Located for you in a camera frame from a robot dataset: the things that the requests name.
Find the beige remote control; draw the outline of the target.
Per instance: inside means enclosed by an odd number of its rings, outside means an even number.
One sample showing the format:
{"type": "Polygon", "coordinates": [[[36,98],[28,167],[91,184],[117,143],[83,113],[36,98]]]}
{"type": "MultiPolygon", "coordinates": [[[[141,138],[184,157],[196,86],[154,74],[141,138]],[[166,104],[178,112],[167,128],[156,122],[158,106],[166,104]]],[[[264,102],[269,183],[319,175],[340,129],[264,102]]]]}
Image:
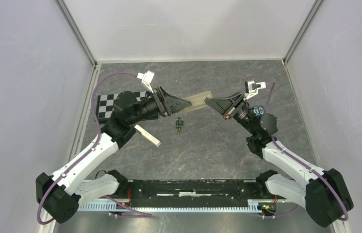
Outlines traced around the beige remote control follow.
{"type": "Polygon", "coordinates": [[[202,92],[196,95],[192,95],[189,97],[185,97],[184,99],[191,102],[191,106],[188,106],[181,111],[178,112],[178,114],[186,114],[204,107],[207,107],[207,104],[205,103],[205,100],[207,98],[212,98],[213,95],[211,91],[202,92]]]}

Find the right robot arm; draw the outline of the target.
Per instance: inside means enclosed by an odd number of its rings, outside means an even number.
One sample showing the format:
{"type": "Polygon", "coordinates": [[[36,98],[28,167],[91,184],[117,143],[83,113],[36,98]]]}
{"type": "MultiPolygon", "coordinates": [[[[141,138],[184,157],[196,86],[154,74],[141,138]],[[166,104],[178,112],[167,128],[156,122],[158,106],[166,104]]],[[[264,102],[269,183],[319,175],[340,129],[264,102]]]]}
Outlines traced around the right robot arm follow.
{"type": "Polygon", "coordinates": [[[278,131],[277,117],[267,108],[256,110],[242,93],[224,98],[206,98],[205,103],[225,120],[234,119],[251,136],[246,138],[249,150],[261,159],[284,171],[285,178],[276,171],[262,173],[255,185],[261,198],[277,195],[304,208],[319,226],[348,221],[354,204],[342,174],[325,170],[310,163],[285,147],[274,134],[278,131]]]}

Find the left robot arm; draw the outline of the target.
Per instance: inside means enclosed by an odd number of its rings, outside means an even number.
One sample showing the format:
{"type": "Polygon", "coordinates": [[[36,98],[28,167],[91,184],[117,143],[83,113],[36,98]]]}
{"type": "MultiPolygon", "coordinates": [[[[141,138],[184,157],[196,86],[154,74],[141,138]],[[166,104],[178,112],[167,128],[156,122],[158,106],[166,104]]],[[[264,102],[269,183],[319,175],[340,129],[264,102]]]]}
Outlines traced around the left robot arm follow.
{"type": "Polygon", "coordinates": [[[64,223],[89,201],[111,194],[116,198],[125,196],[128,185],[109,173],[90,182],[84,182],[84,179],[101,162],[120,150],[136,132],[156,147],[160,146],[161,142],[138,122],[151,117],[168,117],[191,105],[190,101],[167,93],[161,86],[143,101],[131,91],[118,94],[109,120],[99,128],[93,141],[57,171],[50,175],[41,173],[36,178],[38,222],[41,225],[53,221],[64,223]]]}

